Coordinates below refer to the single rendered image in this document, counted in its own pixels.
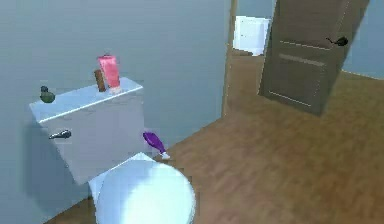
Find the purple toilet brush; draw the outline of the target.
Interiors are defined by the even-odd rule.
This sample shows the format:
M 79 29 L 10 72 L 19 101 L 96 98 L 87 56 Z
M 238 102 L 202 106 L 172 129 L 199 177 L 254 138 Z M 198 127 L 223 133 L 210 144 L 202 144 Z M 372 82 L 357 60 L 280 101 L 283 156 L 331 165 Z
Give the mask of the purple toilet brush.
M 143 133 L 143 138 L 152 148 L 159 151 L 163 160 L 168 160 L 170 158 L 162 141 L 154 132 L 145 131 Z

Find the pink tube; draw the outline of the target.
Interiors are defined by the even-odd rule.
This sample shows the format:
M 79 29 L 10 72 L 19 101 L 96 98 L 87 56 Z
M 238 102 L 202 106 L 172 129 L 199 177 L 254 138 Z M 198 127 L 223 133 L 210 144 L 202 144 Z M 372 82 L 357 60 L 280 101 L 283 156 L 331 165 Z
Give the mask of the pink tube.
M 119 93 L 121 91 L 121 87 L 116 57 L 113 55 L 99 56 L 98 62 L 108 84 L 110 92 L 112 94 Z

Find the white toilet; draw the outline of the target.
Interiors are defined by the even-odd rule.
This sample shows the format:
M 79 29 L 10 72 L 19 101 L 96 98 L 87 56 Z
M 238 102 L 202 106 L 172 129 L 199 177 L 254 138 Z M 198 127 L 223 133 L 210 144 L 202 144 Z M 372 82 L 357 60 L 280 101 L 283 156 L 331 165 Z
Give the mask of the white toilet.
M 31 103 L 39 139 L 56 147 L 77 184 L 90 187 L 96 224 L 194 224 L 190 181 L 155 161 L 143 138 L 143 86 L 122 77 L 120 87 L 112 94 L 91 85 Z

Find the brown small cylinder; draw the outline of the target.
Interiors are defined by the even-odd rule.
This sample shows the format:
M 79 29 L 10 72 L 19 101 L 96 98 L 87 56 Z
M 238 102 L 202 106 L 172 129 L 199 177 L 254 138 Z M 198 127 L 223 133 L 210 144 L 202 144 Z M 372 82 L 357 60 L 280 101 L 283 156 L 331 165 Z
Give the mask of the brown small cylinder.
M 95 76 L 95 79 L 96 79 L 98 90 L 100 92 L 105 92 L 106 91 L 106 87 L 105 87 L 105 84 L 104 84 L 104 79 L 103 79 L 102 71 L 100 69 L 95 70 L 94 71 L 94 76 Z

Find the white cabinet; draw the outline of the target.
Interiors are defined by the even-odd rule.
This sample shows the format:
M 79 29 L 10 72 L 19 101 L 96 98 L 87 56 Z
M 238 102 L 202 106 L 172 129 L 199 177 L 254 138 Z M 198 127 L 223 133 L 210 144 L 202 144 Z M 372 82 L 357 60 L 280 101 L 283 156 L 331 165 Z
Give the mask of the white cabinet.
M 253 56 L 264 53 L 270 20 L 248 16 L 237 16 L 233 47 L 251 52 Z

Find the brown room door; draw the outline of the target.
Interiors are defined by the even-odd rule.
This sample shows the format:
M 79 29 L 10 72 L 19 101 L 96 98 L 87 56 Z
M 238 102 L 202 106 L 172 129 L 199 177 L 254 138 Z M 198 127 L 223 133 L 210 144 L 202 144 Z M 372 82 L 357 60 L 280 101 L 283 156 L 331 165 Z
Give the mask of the brown room door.
M 370 0 L 277 0 L 259 94 L 321 115 Z M 347 37 L 345 46 L 331 44 Z

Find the dark green round bottle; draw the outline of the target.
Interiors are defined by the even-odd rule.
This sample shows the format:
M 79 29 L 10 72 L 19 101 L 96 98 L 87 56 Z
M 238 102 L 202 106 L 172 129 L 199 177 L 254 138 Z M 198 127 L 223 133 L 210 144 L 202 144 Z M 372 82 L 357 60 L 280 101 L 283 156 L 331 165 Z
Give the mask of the dark green round bottle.
M 55 101 L 55 94 L 50 92 L 49 89 L 46 87 L 46 86 L 42 86 L 40 88 L 40 91 L 41 91 L 41 94 L 40 94 L 40 99 L 44 102 L 44 103 L 52 103 Z

